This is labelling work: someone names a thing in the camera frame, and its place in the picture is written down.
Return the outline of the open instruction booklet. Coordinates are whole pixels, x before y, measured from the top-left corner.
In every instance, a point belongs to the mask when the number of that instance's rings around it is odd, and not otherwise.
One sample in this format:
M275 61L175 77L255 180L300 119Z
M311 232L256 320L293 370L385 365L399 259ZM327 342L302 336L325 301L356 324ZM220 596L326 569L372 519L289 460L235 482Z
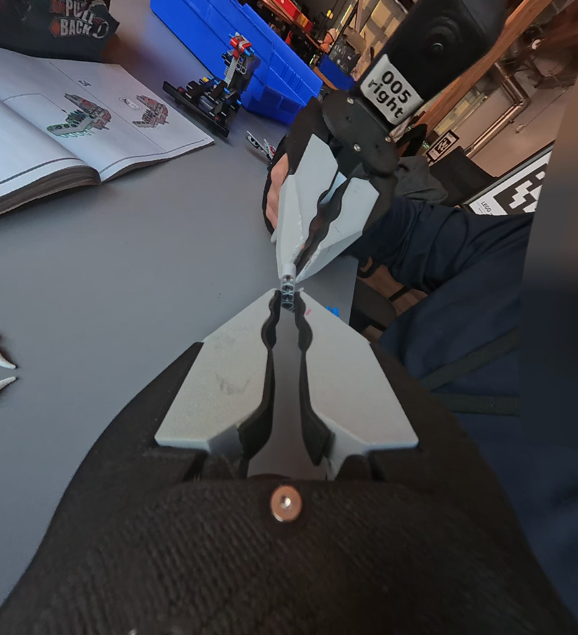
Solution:
M0 48L0 216L212 144L120 65Z

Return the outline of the black lego set box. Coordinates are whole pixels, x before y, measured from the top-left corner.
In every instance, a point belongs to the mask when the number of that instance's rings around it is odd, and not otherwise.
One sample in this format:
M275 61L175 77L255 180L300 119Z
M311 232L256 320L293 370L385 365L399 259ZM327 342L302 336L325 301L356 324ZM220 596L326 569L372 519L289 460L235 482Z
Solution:
M110 1L0 1L0 48L99 62L119 22Z

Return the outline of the person's right forearm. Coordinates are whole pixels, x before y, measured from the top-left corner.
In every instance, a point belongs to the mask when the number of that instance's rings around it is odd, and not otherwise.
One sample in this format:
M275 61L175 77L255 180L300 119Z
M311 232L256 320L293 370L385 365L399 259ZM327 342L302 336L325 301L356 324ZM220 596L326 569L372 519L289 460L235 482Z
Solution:
M382 347L400 359L448 359L516 329L533 220L396 197L348 249L426 294L387 329Z

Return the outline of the person's right hand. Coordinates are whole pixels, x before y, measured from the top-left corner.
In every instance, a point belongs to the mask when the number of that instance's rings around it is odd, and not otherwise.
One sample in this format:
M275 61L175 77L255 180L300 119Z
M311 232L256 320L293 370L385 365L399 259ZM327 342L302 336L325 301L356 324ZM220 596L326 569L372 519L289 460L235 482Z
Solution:
M273 232L279 218L279 197L281 188L289 173L289 161L286 154L277 155L277 161L269 172L267 193L264 195L265 219Z

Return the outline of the grey cloth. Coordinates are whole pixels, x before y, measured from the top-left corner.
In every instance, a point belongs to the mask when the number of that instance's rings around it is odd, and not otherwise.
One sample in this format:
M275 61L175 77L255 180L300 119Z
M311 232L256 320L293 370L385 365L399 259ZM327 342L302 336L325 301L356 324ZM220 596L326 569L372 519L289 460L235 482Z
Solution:
M432 176L427 159L423 155L401 157L395 176L396 197L432 204L441 204L448 199L448 192L439 180Z

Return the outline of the large black white marker sign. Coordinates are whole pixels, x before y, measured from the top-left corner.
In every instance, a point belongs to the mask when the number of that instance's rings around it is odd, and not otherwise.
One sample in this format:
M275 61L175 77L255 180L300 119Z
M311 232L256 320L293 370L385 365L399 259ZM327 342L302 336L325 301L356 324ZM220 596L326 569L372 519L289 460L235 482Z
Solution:
M460 204L476 215L506 216L535 211L555 142L532 154L491 185Z

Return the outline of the black lego chassis build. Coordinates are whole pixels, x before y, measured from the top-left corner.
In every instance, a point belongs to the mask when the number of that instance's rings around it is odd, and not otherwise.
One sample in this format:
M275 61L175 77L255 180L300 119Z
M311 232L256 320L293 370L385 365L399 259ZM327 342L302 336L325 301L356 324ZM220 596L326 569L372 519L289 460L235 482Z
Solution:
M162 88L178 106L196 114L222 138L229 136L228 123L238 113L241 97L259 68L253 44L236 32L230 37L230 49L222 56L226 68L223 77L203 77L186 86L164 82Z

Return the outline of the grey bent lego beam assembly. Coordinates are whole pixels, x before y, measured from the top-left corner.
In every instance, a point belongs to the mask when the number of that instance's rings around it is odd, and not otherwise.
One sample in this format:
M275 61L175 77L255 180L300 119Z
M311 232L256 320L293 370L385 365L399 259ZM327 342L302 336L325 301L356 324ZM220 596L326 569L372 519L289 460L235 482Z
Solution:
M339 252L331 246L307 249L305 242L293 245L289 241L286 244L280 240L279 234L275 239L281 307L294 313L301 283L331 264Z

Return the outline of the blue plastic bin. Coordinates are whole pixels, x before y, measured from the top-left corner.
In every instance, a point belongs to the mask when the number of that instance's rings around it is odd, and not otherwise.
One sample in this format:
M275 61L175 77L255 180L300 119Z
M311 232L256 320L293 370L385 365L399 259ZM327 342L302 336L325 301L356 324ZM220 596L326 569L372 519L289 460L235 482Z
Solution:
M323 82L309 66L259 17L238 1L151 1L162 23L213 75L223 77L223 55L232 49L231 36L239 33L261 60L242 106L251 113L291 124Z

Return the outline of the grey white lego subassembly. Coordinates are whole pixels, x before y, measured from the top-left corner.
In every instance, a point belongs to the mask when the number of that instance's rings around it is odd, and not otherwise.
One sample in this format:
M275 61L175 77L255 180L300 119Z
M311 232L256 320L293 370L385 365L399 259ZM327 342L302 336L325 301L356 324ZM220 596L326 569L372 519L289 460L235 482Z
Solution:
M246 140L252 145L258 152L260 152L266 160L271 163L276 154L276 147L272 146L266 139L262 142L254 138L252 132L249 130L246 133Z

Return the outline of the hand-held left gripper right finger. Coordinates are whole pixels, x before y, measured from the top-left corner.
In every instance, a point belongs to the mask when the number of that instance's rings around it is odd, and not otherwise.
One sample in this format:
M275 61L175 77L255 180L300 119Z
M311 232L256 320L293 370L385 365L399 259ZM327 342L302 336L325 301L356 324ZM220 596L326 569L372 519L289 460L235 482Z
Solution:
M350 456L419 444L369 341L304 292L294 296L301 431L334 480Z

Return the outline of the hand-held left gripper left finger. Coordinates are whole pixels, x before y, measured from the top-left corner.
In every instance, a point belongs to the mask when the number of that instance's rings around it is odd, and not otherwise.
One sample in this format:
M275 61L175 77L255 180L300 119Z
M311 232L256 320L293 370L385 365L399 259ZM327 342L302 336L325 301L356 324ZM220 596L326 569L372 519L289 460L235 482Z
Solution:
M277 290L271 289L200 344L155 442L222 459L246 479L274 417Z

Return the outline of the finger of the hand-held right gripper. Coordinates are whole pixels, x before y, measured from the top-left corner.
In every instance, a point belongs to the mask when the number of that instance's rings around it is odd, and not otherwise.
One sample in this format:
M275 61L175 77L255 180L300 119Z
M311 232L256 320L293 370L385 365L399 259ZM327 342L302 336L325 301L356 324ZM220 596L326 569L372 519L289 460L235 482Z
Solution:
M366 179L353 177L319 204L319 225L297 264L297 279L307 279L341 255L361 236L379 192Z
M310 224L317 215L317 205L326 195L338 175L338 163L325 141L312 134L298 162L281 186L279 219L275 230L277 272L288 264L296 272L316 273L336 258L338 245L322 249L319 255L307 257L305 265L298 258L306 245Z

